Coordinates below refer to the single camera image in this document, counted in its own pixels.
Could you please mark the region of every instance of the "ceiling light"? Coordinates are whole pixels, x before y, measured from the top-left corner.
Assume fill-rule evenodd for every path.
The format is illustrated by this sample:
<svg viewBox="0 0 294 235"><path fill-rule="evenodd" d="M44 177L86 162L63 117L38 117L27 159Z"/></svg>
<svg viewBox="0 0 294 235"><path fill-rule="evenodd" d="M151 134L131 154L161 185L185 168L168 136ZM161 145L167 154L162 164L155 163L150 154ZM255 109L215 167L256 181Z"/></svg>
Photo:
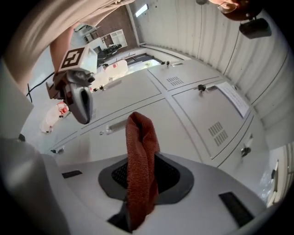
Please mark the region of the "ceiling light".
<svg viewBox="0 0 294 235"><path fill-rule="evenodd" d="M138 17L139 15L141 15L143 12L148 10L148 5L145 4L144 6L142 6L137 12L136 12L136 17Z"/></svg>

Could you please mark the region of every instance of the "red towel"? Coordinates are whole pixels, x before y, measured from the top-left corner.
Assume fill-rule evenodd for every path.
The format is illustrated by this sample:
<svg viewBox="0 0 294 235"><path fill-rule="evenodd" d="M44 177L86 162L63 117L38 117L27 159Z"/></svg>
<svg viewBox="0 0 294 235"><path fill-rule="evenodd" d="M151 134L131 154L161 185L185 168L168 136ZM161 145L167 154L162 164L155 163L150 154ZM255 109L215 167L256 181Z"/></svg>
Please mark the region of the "red towel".
<svg viewBox="0 0 294 235"><path fill-rule="evenodd" d="M128 150L127 207L131 229L137 229L154 209L158 196L154 176L154 153L160 151L152 121L132 113L125 128Z"/></svg>

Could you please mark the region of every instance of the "paper sign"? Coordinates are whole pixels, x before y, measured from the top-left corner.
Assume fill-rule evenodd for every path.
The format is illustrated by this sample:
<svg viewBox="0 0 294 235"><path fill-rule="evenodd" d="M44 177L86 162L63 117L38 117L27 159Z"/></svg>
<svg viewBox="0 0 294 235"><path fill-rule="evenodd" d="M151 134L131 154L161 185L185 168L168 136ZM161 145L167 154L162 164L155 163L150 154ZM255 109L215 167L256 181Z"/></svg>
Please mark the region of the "paper sign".
<svg viewBox="0 0 294 235"><path fill-rule="evenodd" d="M215 86L232 102L241 116L245 117L249 109L249 105L238 94L238 92L228 82L224 82Z"/></svg>

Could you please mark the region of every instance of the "brick wall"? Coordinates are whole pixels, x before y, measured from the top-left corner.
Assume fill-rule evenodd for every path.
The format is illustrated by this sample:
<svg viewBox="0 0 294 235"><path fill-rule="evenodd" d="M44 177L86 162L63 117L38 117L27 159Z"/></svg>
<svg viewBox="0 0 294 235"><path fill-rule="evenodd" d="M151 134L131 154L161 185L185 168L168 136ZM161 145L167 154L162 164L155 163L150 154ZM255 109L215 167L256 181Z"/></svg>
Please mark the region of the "brick wall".
<svg viewBox="0 0 294 235"><path fill-rule="evenodd" d="M102 37L106 34L122 29L128 46L119 49L119 53L131 50L137 47L136 38L130 22L130 17L125 6L121 6L105 17L98 25L97 30L92 34L95 39ZM112 43L110 35L105 39L105 43L108 46Z"/></svg>

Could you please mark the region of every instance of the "black cable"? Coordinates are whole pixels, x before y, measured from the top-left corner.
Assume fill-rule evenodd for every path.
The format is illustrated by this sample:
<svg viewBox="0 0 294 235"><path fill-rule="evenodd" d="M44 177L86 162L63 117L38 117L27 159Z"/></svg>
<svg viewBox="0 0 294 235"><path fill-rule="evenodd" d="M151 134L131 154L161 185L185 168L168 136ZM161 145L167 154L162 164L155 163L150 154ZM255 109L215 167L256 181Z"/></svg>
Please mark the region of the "black cable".
<svg viewBox="0 0 294 235"><path fill-rule="evenodd" d="M31 92L33 89L35 89L36 87L42 85L42 84L43 84L43 83L44 83L49 77L51 77L53 74L54 74L54 72L51 73L47 78L45 78L41 83L39 83L38 85L35 85L31 90L28 91L28 93L27 93L26 96L30 95L30 92Z"/></svg>
<svg viewBox="0 0 294 235"><path fill-rule="evenodd" d="M31 97L31 93L29 91L29 85L28 85L28 95L29 95L29 98L31 99L31 102L33 103L33 100L32 100L32 97Z"/></svg>

